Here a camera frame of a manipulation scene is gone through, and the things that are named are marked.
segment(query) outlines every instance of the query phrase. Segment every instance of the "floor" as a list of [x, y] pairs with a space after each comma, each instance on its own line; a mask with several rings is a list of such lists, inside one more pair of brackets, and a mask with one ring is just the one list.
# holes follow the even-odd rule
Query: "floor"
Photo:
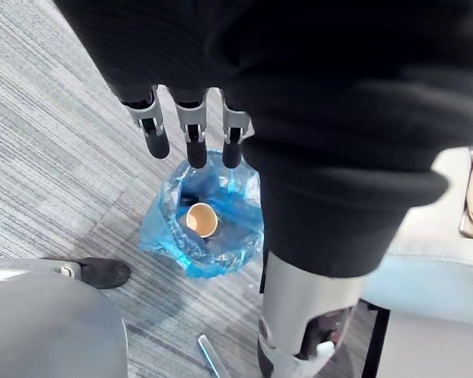
[[[171, 261], [139, 254], [142, 216], [184, 159], [159, 88], [170, 156], [156, 161], [49, 2], [0, 1], [0, 258], [112, 257], [132, 279], [105, 294], [128, 329], [129, 376], [203, 377], [206, 333], [234, 377], [259, 377], [259, 259], [241, 272], [189, 280]], [[222, 145], [220, 98], [208, 101], [210, 146]], [[344, 348], [320, 377], [359, 377], [374, 315], [359, 306]]]

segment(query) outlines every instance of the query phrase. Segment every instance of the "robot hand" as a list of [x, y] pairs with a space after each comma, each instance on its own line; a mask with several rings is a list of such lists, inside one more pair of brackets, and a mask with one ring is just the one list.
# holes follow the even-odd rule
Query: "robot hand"
[[[163, 124], [157, 85], [151, 88], [150, 97], [138, 102], [125, 102], [135, 124], [143, 130], [147, 148], [155, 158], [168, 156], [169, 142]], [[180, 127], [186, 141], [189, 164], [200, 169], [207, 163], [207, 90], [179, 90], [169, 88], [175, 101]], [[248, 131], [250, 117], [243, 111], [230, 109], [222, 93], [222, 128], [224, 147], [222, 161], [228, 168], [236, 168], [242, 158], [241, 143]]]

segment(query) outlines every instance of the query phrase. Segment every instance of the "trash bag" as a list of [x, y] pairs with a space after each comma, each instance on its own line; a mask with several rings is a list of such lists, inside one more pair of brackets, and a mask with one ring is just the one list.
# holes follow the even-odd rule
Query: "trash bag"
[[[197, 202], [218, 215], [215, 233], [202, 239], [181, 218]], [[263, 249], [259, 174], [242, 161], [227, 169], [222, 154], [207, 152], [207, 164], [184, 161], [163, 183], [140, 226], [140, 251], [175, 260], [190, 277], [235, 272]]]

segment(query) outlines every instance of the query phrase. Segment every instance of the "paper cup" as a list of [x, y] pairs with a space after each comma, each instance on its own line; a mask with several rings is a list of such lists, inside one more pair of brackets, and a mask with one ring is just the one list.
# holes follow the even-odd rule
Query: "paper cup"
[[210, 205], [198, 202], [189, 208], [185, 223], [202, 238], [208, 238], [218, 227], [218, 216]]

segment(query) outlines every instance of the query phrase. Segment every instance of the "robotic finger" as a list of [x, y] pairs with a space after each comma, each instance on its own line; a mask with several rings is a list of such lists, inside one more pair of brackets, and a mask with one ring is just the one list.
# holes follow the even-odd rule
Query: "robotic finger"
[[207, 163], [207, 89], [181, 90], [168, 88], [186, 141], [189, 164], [203, 168]]
[[133, 122], [143, 130], [149, 152], [158, 159], [168, 156], [170, 147], [163, 125], [161, 104], [156, 94], [158, 86], [151, 88], [151, 96], [140, 102], [124, 103]]

